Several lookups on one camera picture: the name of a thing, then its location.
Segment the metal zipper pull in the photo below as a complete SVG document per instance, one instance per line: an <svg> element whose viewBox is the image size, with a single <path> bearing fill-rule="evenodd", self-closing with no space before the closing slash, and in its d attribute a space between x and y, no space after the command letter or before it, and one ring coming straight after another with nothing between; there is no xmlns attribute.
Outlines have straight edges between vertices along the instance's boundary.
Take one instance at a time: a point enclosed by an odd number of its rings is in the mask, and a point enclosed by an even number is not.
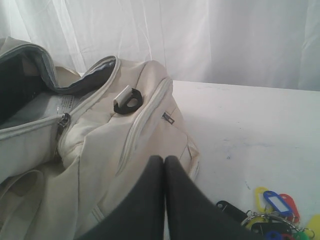
<svg viewBox="0 0 320 240"><path fill-rule="evenodd" d="M171 125L174 124L175 120L173 120L166 112L162 115L162 118L166 120Z"/></svg>
<svg viewBox="0 0 320 240"><path fill-rule="evenodd" d="M62 115L61 120L58 122L58 128L56 130L56 136L55 136L56 147L55 147L54 155L53 155L53 161L54 162L58 162L61 159L61 156L60 156L59 151L58 151L58 142L59 142L59 139L62 136L62 133L66 129L66 127L69 126L70 120L71 120L70 114L69 113L64 113Z"/></svg>

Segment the bag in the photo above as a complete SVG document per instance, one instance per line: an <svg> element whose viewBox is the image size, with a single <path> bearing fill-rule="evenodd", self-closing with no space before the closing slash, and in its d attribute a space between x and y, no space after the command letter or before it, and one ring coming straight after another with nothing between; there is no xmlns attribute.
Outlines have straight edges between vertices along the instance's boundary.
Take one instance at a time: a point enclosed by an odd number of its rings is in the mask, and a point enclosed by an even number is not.
<svg viewBox="0 0 320 240"><path fill-rule="evenodd" d="M71 240L126 197L151 155L199 153L156 61L108 56L82 77L0 39L0 239Z"/></svg>

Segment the bag handle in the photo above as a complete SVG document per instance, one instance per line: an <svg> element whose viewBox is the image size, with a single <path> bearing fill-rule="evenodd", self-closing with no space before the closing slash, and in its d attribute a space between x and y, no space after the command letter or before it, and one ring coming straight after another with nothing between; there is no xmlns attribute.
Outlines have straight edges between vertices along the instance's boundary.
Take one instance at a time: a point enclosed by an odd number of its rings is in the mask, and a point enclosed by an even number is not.
<svg viewBox="0 0 320 240"><path fill-rule="evenodd" d="M30 170L11 178L5 188L0 192L0 204L9 189L16 184L18 180L29 174L36 174L35 183L23 196L24 200L22 203L20 203L6 218L0 232L0 240L24 239L38 211L45 189L44 175L39 170Z"/></svg>

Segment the white curtain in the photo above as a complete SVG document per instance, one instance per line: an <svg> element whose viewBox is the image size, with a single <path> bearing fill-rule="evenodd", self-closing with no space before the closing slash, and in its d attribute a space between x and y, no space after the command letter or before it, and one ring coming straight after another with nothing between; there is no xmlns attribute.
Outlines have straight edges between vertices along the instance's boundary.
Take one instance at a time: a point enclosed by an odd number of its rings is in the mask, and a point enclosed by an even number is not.
<svg viewBox="0 0 320 240"><path fill-rule="evenodd" d="M0 0L0 37L85 72L107 55L175 80L320 91L320 0Z"/></svg>

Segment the table surface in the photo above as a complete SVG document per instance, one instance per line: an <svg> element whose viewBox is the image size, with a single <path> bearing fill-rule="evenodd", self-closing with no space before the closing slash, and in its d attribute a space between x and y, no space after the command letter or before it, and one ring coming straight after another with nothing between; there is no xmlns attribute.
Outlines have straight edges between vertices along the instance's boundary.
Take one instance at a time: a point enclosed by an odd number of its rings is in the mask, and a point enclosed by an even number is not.
<svg viewBox="0 0 320 240"><path fill-rule="evenodd" d="M293 197L301 226L320 214L320 92L175 81L173 95L213 203L256 211L254 190L266 187Z"/></svg>

